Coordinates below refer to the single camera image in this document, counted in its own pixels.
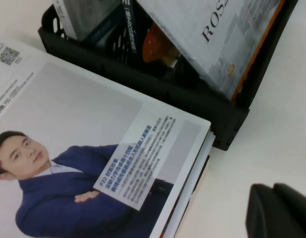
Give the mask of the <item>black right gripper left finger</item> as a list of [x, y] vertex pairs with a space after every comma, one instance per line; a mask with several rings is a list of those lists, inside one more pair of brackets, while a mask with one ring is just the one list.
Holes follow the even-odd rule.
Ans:
[[249, 238], [303, 238], [304, 230], [290, 213], [285, 200], [271, 187], [250, 188], [246, 231]]

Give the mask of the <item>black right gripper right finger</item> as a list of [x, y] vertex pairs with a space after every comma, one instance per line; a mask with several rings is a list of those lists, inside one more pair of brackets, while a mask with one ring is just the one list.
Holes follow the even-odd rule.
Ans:
[[306, 234], [306, 196], [284, 183], [276, 183], [274, 191], [290, 212], [291, 218]]

